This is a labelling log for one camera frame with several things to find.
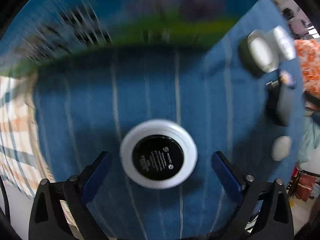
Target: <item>blue striped cloth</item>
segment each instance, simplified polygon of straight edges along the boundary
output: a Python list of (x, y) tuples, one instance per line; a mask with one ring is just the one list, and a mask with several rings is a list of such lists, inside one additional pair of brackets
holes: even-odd
[[(290, 126), (265, 117), (269, 73), (253, 78), (238, 57), (238, 44), (254, 29), (288, 30), (270, 0), (260, 0), (208, 51), (132, 48), (96, 51), (41, 72), (34, 91), (42, 154), (57, 181), (78, 174), (102, 150), (113, 164), (88, 208), (108, 236), (124, 239), (179, 239), (203, 235), (225, 225), (236, 206), (210, 165), (222, 151), (257, 180), (290, 179), (303, 131), (302, 79), (298, 59), (281, 68), (297, 81)], [(198, 148), (194, 172), (181, 185), (143, 188), (123, 171), (119, 145), (135, 125), (165, 118), (182, 125)], [(291, 154), (270, 156), (272, 142), (292, 138)]]

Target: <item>metal screw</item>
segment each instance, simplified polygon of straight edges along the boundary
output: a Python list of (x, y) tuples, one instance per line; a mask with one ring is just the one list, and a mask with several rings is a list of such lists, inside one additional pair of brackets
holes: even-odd
[(279, 185), (282, 185), (282, 184), (283, 184), (283, 182), (282, 182), (281, 179), (276, 179), (276, 183), (279, 184)]
[(77, 179), (78, 179), (78, 176), (77, 176), (77, 175), (71, 175), (70, 178), (69, 178), (69, 180), (70, 180), (71, 182), (74, 182), (74, 181), (76, 181)]
[(48, 183), (48, 180), (47, 179), (42, 179), (41, 181), (40, 181), (40, 184), (41, 185), (45, 185), (45, 184), (47, 184)]
[(247, 181), (250, 181), (250, 182), (254, 181), (254, 177), (252, 175), (247, 175), (245, 178), (247, 179)]

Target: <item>white round object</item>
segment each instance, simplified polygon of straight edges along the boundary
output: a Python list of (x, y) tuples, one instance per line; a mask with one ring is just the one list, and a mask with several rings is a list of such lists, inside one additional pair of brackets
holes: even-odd
[(296, 57), (293, 40), (283, 27), (277, 26), (267, 35), (275, 44), (281, 59), (292, 60)]
[(249, 43), (249, 49), (258, 67), (264, 72), (269, 72), (273, 53), (268, 43), (263, 38), (257, 37)]
[(292, 140), (289, 136), (277, 138), (272, 146), (271, 157), (274, 161), (281, 161), (290, 154)]
[(121, 142), (120, 157), (133, 181), (143, 187), (165, 189), (190, 176), (198, 153), (192, 137), (181, 126), (168, 120), (150, 120), (128, 132)]

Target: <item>white ring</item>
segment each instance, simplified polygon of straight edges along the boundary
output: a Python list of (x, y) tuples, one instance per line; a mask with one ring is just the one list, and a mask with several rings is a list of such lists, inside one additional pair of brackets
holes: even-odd
[[(183, 151), (183, 164), (176, 175), (166, 180), (152, 180), (142, 176), (132, 161), (132, 152), (139, 141), (150, 135), (165, 135), (175, 140)], [(125, 173), (143, 187), (165, 189), (184, 182), (196, 166), (198, 151), (190, 134), (175, 122), (168, 120), (150, 120), (132, 128), (124, 137), (120, 146), (120, 158)]]

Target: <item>black circular label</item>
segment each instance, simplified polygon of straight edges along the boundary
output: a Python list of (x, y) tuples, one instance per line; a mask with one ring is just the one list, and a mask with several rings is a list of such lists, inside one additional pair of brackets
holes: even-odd
[(150, 135), (137, 143), (132, 161), (140, 174), (152, 180), (170, 179), (183, 165), (180, 145), (165, 135)]

